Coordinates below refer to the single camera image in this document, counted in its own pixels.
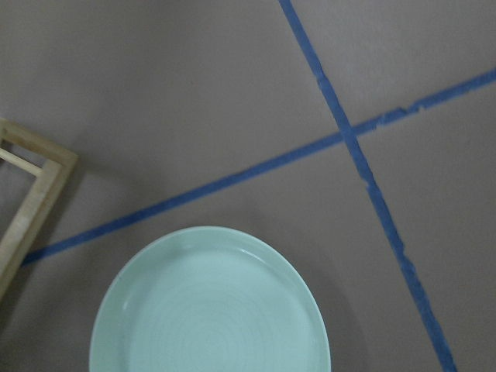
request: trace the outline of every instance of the light wood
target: light wood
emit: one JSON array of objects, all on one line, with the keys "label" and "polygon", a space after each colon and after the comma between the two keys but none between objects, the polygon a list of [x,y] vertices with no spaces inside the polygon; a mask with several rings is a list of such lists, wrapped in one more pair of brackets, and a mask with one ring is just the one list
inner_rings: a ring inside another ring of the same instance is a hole
[{"label": "light wood", "polygon": [[25,170],[26,172],[30,172],[33,176],[38,177],[41,174],[41,168],[37,167],[34,164],[31,164],[29,161],[18,157],[14,153],[10,153],[7,150],[0,149],[0,158],[5,161],[8,161],[11,164]]},{"label": "light wood", "polygon": [[4,119],[0,119],[0,143],[2,139],[38,153],[47,160],[42,168],[38,168],[40,172],[33,186],[0,240],[0,299],[28,253],[78,159],[75,153]]}]

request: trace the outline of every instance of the light green plate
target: light green plate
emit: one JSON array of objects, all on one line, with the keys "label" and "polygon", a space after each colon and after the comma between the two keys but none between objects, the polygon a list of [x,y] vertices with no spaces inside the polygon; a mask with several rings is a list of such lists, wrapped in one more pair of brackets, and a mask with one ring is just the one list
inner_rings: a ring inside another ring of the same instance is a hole
[{"label": "light green plate", "polygon": [[121,270],[96,318],[91,372],[330,372],[322,316],[296,270],[244,232],[194,227]]}]

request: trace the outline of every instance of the plate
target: plate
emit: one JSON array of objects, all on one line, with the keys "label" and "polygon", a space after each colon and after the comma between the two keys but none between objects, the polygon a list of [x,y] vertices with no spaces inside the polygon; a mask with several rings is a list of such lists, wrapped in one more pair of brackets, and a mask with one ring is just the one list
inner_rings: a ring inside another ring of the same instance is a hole
[{"label": "plate", "polygon": [[274,249],[233,229],[173,232],[107,291],[91,372],[330,372],[319,308]]}]

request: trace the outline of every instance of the round plate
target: round plate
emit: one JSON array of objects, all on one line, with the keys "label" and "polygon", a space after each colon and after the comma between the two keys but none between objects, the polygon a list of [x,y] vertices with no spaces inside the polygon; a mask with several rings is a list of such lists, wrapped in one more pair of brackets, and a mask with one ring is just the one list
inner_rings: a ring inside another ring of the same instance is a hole
[{"label": "round plate", "polygon": [[121,270],[93,328],[91,372],[330,372],[322,316],[296,270],[244,232],[194,227]]}]

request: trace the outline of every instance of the wooden frame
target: wooden frame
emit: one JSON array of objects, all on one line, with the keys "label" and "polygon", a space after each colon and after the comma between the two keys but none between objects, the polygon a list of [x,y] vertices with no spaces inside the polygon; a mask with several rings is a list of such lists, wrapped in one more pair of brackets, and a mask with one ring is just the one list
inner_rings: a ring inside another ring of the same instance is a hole
[{"label": "wooden frame", "polygon": [[75,153],[30,132],[19,124],[0,118],[0,145],[3,140],[38,153],[46,160],[42,167],[37,167],[0,148],[0,158],[36,177],[28,195],[0,240],[0,300],[78,160]]}]

